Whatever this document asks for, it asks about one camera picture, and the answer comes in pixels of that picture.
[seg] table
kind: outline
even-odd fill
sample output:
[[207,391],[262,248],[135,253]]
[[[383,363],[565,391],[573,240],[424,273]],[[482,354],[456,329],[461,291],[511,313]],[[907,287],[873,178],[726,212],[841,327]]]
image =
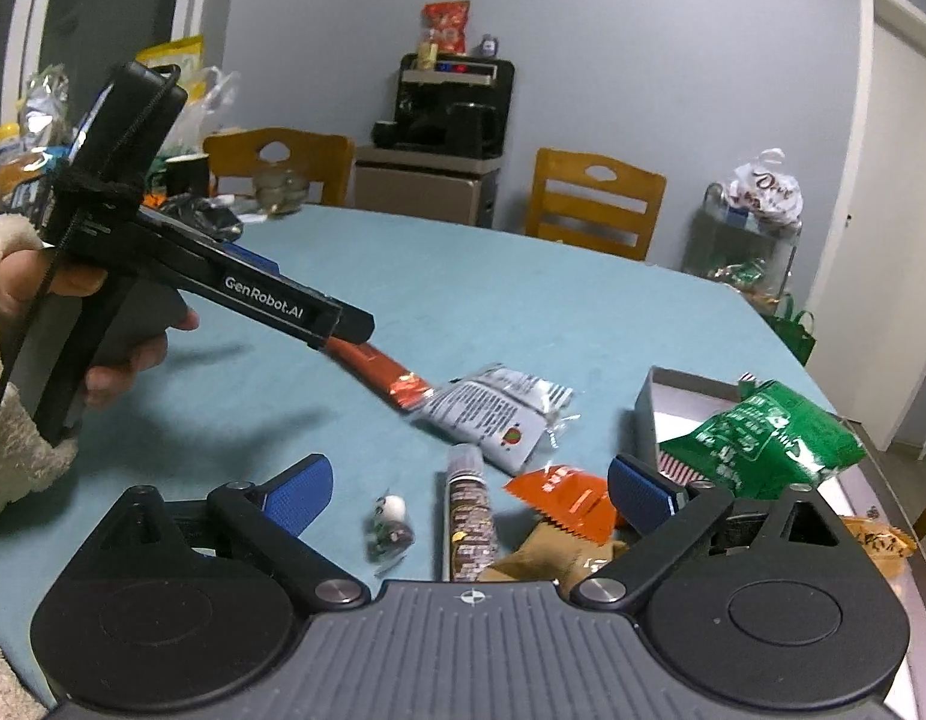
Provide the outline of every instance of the table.
[[[723,285],[581,248],[461,225],[307,206],[248,227],[242,244],[284,274],[375,314],[373,342],[433,383],[502,361],[578,389],[580,419],[557,458],[599,473],[629,445],[629,409],[650,365],[724,381],[778,378],[829,408],[763,320]],[[364,521],[387,490],[406,499],[418,543],[394,578],[439,576],[437,473],[447,442],[413,426],[332,360],[194,298],[195,333],[173,332],[162,367],[88,418],[73,468],[0,515],[0,644],[49,700],[29,651],[42,596],[125,488],[204,497],[262,482],[311,452],[336,493],[305,540],[373,590]],[[489,471],[500,539],[532,517]]]

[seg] finger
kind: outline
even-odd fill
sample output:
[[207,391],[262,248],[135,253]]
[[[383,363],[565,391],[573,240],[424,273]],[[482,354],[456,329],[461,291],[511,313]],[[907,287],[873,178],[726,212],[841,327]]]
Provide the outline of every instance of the finger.
[[95,392],[94,394],[87,392],[85,397],[86,408],[101,412],[112,406],[119,398],[120,395],[111,394],[110,392]]
[[189,311],[187,312],[186,319],[183,319],[182,322],[177,322],[176,324],[173,324],[173,327],[175,327],[176,330],[195,330],[199,326],[200,326],[200,314],[197,314],[192,309],[189,309]]
[[133,386],[135,371],[129,365],[102,367],[97,365],[86,372],[86,403],[94,405],[116,398]]
[[156,367],[166,359],[168,346],[169,341],[165,333],[150,338],[149,341],[143,341],[133,349],[133,356],[130,357],[130,367],[136,373]]
[[[39,283],[53,261],[53,250],[15,251],[0,262],[0,292],[16,303],[34,298]],[[65,263],[53,279],[57,295],[85,298],[95,293],[106,280],[106,271],[88,265]]]

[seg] small figurine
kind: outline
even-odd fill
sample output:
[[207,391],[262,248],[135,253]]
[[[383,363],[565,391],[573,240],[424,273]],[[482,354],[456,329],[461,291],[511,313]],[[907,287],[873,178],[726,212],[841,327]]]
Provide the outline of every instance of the small figurine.
[[376,574],[389,571],[400,562],[416,535],[406,521],[406,502],[398,495],[376,498],[373,512],[373,558],[381,562]]
[[499,53],[499,38],[493,37],[490,33],[483,35],[483,39],[479,42],[479,55],[484,59],[495,59],[496,55]]

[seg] door frame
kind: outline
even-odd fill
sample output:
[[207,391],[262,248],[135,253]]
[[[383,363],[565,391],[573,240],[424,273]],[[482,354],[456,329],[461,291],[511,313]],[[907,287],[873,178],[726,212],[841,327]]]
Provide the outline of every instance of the door frame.
[[[229,17],[229,0],[224,0],[221,7],[212,5],[210,9],[206,8],[206,1],[176,0],[176,9],[173,11],[173,40],[200,34],[207,20],[211,22],[214,36],[220,31],[224,35],[226,18]],[[13,4],[3,64],[1,122],[15,121],[16,102],[22,94],[23,85],[29,76],[39,71],[39,52],[43,31],[46,28],[48,8],[49,0],[15,0]],[[224,10],[224,13],[220,16],[213,12],[214,10]]]
[[[846,162],[843,166],[843,177],[840,182],[839,195],[832,210],[829,232],[826,234],[826,243],[820,257],[819,268],[807,300],[807,309],[812,312],[818,309],[819,302],[826,291],[826,284],[832,273],[832,267],[839,251],[843,233],[847,227],[850,207],[853,205],[853,195],[856,189],[859,165],[862,159],[863,140],[866,134],[866,122],[869,114],[870,93],[873,84],[873,56],[874,35],[877,22],[891,26],[898,34],[906,37],[926,53],[926,14],[908,0],[859,0],[859,67],[856,77],[856,100],[853,107],[853,122],[850,125],[850,140],[846,149]],[[913,405],[922,382],[926,377],[926,359],[922,366],[922,373],[913,391],[908,395],[906,403],[901,404],[893,430],[888,439],[875,440],[884,443],[880,450],[887,446],[896,435],[903,418]]]

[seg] open cardboard box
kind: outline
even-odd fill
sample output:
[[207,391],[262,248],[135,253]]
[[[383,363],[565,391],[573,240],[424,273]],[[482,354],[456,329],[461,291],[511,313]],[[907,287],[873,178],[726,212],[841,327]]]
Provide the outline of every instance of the open cardboard box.
[[[735,384],[680,370],[650,368],[634,407],[637,456],[658,469],[660,442],[687,435],[738,403]],[[836,514],[872,517],[912,533],[911,523],[873,462],[876,450],[865,432],[858,424],[840,421],[860,438],[867,456],[821,484],[819,493]],[[910,645],[886,702],[903,720],[926,720],[926,559],[922,550],[908,560],[906,570],[891,584],[909,616]]]

